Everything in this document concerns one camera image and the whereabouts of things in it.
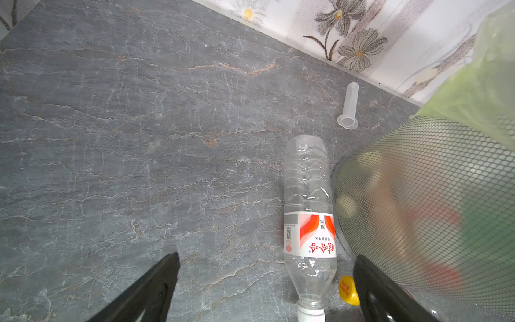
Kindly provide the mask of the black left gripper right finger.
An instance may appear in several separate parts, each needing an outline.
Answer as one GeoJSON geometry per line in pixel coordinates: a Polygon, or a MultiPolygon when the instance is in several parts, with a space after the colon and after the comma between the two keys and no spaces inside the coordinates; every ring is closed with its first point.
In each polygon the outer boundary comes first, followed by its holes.
{"type": "Polygon", "coordinates": [[[356,258],[353,278],[365,321],[438,322],[363,255],[356,258]]]}

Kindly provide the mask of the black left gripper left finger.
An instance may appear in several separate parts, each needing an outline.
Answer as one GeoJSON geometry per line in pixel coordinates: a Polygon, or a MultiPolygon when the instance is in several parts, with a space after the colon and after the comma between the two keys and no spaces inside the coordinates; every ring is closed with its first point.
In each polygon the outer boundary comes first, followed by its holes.
{"type": "Polygon", "coordinates": [[[91,321],[166,321],[181,264],[168,254],[91,321]]]}

